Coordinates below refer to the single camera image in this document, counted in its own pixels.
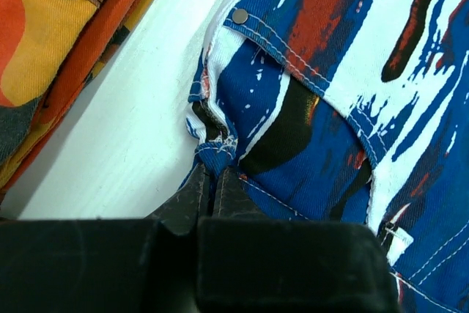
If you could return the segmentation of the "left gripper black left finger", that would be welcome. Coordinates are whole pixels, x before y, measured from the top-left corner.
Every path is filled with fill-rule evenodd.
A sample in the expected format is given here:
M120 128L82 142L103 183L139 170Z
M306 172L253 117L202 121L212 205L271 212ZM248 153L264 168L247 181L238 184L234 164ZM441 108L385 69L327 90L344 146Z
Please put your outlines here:
M3 312L195 312L203 165L146 218L1 222Z

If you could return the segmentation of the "blue white red patterned trousers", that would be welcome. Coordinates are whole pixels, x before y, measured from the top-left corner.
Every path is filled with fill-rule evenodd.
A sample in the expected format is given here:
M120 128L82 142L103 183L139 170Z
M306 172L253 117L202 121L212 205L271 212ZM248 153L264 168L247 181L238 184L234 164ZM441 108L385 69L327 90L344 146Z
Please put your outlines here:
M468 310L468 0L224 0L188 99L215 176L367 225L405 312Z

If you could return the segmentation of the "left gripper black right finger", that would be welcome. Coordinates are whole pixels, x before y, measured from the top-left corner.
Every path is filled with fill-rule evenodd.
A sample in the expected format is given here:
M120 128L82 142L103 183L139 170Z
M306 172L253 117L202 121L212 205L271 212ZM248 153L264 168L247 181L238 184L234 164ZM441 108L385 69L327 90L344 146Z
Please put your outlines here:
M399 312L381 245L364 225L268 218L223 171L197 226L201 312Z

